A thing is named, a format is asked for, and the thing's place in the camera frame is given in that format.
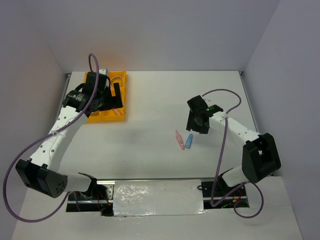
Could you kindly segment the beige masking tape roll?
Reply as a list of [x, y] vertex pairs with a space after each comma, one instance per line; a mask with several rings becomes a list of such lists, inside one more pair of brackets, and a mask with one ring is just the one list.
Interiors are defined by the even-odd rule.
[[124, 83], [124, 79], [121, 76], [114, 76], [111, 80], [110, 80], [110, 85], [112, 87], [114, 87], [115, 84], [119, 84], [119, 86], [121, 87]]

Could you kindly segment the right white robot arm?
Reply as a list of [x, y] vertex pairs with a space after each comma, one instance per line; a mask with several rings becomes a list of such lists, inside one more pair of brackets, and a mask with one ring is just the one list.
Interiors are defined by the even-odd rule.
[[242, 150], [239, 166], [221, 174], [222, 180], [217, 184], [218, 192], [223, 196], [230, 195], [235, 186], [241, 183], [258, 183], [281, 168], [274, 137], [250, 130], [237, 122], [218, 105], [208, 106], [205, 100], [197, 95], [187, 101], [189, 116], [186, 130], [207, 134], [214, 129]]

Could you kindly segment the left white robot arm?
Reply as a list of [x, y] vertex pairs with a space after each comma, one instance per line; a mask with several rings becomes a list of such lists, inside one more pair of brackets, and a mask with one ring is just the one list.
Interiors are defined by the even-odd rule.
[[66, 94], [49, 134], [28, 160], [20, 159], [15, 169], [24, 185], [52, 198], [63, 192], [80, 192], [91, 200], [105, 187], [86, 173], [60, 173], [63, 156], [80, 127], [92, 113], [120, 109], [121, 83], [108, 75], [87, 72], [85, 82]]

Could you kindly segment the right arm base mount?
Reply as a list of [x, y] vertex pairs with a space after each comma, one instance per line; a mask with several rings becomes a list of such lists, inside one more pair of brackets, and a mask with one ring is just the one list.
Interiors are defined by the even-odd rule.
[[[231, 209], [236, 205], [237, 208], [248, 208], [249, 203], [247, 200], [247, 193], [244, 186], [238, 188], [231, 195], [228, 195], [219, 205], [212, 207], [211, 205], [211, 192], [214, 182], [213, 181], [202, 181], [197, 189], [202, 193], [203, 208], [205, 210], [210, 209]], [[224, 187], [217, 184], [214, 192], [214, 203], [218, 202], [223, 196], [230, 192], [234, 187]]]

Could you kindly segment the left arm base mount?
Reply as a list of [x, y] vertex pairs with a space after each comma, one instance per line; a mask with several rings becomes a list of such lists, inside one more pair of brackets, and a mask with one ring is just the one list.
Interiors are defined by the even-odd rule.
[[98, 180], [99, 191], [93, 196], [82, 192], [71, 193], [67, 199], [67, 213], [96, 213], [104, 217], [114, 216], [115, 181]]

